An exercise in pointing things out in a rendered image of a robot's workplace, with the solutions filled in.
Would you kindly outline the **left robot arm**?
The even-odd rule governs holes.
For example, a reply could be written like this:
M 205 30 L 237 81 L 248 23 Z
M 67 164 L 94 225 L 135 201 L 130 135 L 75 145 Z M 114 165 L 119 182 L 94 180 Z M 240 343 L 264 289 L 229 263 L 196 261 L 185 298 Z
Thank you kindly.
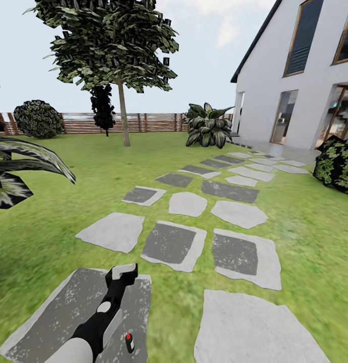
M 113 267 L 105 276 L 108 293 L 96 313 L 80 324 L 73 336 L 45 363 L 95 363 L 115 334 L 122 320 L 120 308 L 125 288 L 134 285 L 138 277 L 138 264 Z

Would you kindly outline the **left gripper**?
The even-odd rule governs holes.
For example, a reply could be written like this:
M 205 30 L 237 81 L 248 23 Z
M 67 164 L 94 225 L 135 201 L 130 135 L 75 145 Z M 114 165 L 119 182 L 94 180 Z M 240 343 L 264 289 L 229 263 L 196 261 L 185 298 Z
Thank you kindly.
M 105 278 L 107 281 L 108 290 L 110 290 L 111 287 L 117 287 L 122 293 L 124 293 L 125 288 L 128 285 L 134 285 L 134 279 L 138 277 L 138 264 L 135 263 L 135 265 L 136 267 L 133 271 L 123 273 L 121 278 L 118 280 L 113 280 L 112 274 L 107 274 Z

